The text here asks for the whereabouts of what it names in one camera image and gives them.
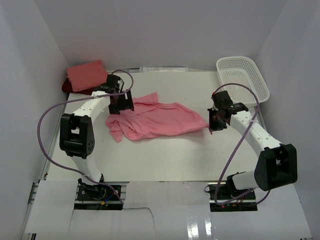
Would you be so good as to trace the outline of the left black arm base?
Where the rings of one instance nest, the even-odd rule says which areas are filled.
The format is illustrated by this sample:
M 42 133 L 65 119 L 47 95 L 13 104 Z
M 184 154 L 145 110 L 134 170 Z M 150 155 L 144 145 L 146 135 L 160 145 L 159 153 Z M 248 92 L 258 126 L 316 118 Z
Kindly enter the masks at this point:
M 120 211 L 123 209 L 123 204 L 110 187 L 100 184 L 89 185 L 79 178 L 74 209 L 87 211 Z

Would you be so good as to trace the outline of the pink t-shirt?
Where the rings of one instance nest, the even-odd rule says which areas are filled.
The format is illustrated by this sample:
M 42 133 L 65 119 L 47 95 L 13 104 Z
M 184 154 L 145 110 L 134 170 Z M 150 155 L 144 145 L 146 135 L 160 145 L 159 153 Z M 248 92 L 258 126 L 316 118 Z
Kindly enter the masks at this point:
M 133 106 L 133 111 L 123 110 L 119 115 L 109 115 L 105 121 L 117 143 L 123 136 L 131 141 L 141 141 L 179 136 L 209 127 L 203 117 L 184 105 L 159 102 L 157 92 L 134 98 Z

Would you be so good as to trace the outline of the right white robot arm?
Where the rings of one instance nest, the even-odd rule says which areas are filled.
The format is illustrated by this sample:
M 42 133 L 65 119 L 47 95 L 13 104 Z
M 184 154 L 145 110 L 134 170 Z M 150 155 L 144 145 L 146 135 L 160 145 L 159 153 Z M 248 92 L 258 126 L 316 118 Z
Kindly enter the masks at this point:
M 246 141 L 257 155 L 254 170 L 235 173 L 227 177 L 223 186 L 226 195 L 236 200 L 246 190 L 270 191 L 296 183 L 298 180 L 297 150 L 291 144 L 283 144 L 272 137 L 242 103 L 228 109 L 208 109 L 209 130 L 222 131 L 233 127 L 241 140 Z

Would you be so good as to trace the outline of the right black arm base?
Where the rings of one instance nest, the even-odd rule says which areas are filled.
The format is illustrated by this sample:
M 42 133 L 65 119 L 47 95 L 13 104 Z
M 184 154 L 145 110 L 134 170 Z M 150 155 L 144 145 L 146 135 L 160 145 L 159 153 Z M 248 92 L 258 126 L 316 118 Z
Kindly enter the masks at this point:
M 240 198 L 233 199 L 238 195 L 245 193 L 246 190 L 232 191 L 228 185 L 226 186 L 225 181 L 222 181 L 219 186 L 217 202 L 222 204 L 231 199 L 233 200 L 224 205 L 217 204 L 215 202 L 216 186 L 216 182 L 209 182 L 204 188 L 204 192 L 209 196 L 209 206 L 212 213 L 255 212 L 258 210 L 258 206 L 256 205 L 256 194 L 254 191 L 251 191 Z

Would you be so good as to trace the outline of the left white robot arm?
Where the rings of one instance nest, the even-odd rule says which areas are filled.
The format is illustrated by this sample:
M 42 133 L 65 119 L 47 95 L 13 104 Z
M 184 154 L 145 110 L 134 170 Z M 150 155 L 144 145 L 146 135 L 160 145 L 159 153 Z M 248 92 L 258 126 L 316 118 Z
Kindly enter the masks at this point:
M 106 187 L 100 184 L 104 181 L 103 174 L 92 155 L 95 148 L 93 123 L 105 109 L 111 115 L 118 115 L 124 110 L 133 111 L 131 91 L 122 94 L 94 91 L 80 108 L 64 113 L 60 119 L 59 147 L 73 160 L 82 182 L 90 185 L 88 193 L 96 200 L 105 196 Z

